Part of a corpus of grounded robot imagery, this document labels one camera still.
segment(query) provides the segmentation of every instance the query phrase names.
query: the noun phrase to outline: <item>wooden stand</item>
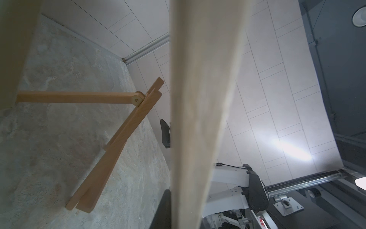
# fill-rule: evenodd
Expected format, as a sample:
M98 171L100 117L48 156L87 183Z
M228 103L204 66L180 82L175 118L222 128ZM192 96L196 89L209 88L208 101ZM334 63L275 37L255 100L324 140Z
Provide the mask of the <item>wooden stand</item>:
M146 96L141 92L18 92L17 103L124 103L136 106L104 147L105 154L66 204L66 209L72 210L76 206L87 213L94 209L127 139L161 97L159 89L163 83L158 77Z

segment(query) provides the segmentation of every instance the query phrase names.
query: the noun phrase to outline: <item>tiled wall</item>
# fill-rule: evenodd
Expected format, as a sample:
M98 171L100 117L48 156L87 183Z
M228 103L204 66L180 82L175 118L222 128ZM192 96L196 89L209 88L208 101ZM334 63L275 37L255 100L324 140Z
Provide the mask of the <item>tiled wall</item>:
M236 166L250 164L266 185L343 167L298 1L255 3L217 160ZM148 115L161 142L159 120L170 122L168 45L129 65L128 70L142 92L157 76L167 82ZM170 150L161 147L170 166ZM210 192L227 188L231 185L213 182Z
M169 31L169 0L45 0L41 12L124 58Z

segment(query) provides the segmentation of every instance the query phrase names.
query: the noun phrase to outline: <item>recessed light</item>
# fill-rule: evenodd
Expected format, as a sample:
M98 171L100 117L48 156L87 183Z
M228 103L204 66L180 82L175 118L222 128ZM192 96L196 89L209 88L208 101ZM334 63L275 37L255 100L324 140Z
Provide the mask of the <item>recessed light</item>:
M366 191L366 177L355 179L355 183L358 187Z
M366 5L359 8L352 17L352 23L356 27L366 26Z

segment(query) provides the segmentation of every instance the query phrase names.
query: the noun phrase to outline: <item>cable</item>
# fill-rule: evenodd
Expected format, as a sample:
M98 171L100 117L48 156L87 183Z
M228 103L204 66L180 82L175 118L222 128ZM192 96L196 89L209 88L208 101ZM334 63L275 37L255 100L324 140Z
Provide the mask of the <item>cable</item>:
M222 165L226 165L226 164L222 164L221 162L215 163L215 166L222 166ZM234 167L234 168L242 169L242 168L240 168L240 167L232 166L232 165L226 165L226 166L230 166L230 167Z

